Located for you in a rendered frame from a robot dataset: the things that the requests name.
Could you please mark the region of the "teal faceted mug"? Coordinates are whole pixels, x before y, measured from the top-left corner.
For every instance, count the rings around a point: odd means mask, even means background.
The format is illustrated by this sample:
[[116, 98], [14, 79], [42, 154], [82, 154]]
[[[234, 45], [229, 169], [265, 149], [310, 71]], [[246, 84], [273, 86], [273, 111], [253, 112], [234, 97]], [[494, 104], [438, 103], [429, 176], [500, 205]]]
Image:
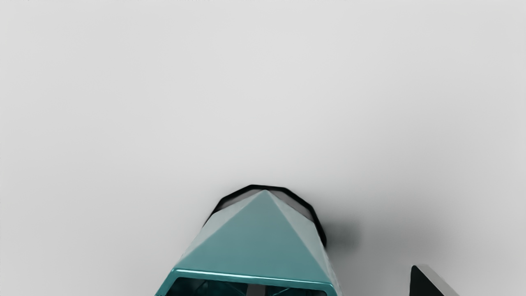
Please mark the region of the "teal faceted mug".
[[344, 296], [312, 205], [252, 184], [218, 202], [155, 296]]

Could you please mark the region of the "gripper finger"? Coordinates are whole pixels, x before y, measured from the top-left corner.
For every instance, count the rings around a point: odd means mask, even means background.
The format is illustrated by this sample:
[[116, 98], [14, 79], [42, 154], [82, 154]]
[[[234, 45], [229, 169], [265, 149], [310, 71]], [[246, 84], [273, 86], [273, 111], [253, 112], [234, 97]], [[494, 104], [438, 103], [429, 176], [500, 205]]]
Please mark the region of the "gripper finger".
[[428, 264], [417, 264], [410, 271], [410, 296], [460, 296]]

